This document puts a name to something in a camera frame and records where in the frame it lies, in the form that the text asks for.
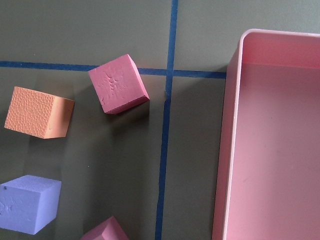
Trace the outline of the orange foam block right side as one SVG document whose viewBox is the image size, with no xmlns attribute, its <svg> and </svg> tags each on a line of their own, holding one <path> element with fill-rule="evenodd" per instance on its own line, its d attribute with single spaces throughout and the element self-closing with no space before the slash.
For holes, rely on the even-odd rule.
<svg viewBox="0 0 320 240">
<path fill-rule="evenodd" d="M 4 127 L 41 139 L 67 135 L 75 101 L 16 86 Z"/>
</svg>

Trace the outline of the red foam block near bin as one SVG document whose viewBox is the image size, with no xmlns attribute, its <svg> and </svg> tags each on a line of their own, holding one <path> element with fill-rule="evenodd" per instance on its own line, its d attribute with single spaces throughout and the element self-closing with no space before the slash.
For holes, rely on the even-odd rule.
<svg viewBox="0 0 320 240">
<path fill-rule="evenodd" d="M 129 54 L 91 69 L 88 74 L 106 114 L 119 114 L 150 100 Z"/>
</svg>

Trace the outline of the red plastic bin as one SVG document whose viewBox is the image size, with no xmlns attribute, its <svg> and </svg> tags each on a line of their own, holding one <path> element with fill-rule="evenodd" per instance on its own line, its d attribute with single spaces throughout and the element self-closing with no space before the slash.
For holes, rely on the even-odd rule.
<svg viewBox="0 0 320 240">
<path fill-rule="evenodd" d="M 320 36 L 249 29 L 227 66 L 212 238 L 320 237 Z"/>
</svg>

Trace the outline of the red foam block far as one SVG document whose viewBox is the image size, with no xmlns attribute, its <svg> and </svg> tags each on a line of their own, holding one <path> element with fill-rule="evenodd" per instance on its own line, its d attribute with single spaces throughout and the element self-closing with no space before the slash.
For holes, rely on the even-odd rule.
<svg viewBox="0 0 320 240">
<path fill-rule="evenodd" d="M 111 216 L 95 228 L 85 233 L 81 240 L 129 240 L 117 219 Z"/>
</svg>

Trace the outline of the purple foam block right side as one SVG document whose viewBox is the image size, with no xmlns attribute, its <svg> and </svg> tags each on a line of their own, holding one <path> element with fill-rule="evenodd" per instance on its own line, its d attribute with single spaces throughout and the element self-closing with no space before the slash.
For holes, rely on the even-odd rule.
<svg viewBox="0 0 320 240">
<path fill-rule="evenodd" d="M 24 175 L 0 185 L 0 227 L 35 235 L 58 212 L 62 182 Z"/>
</svg>

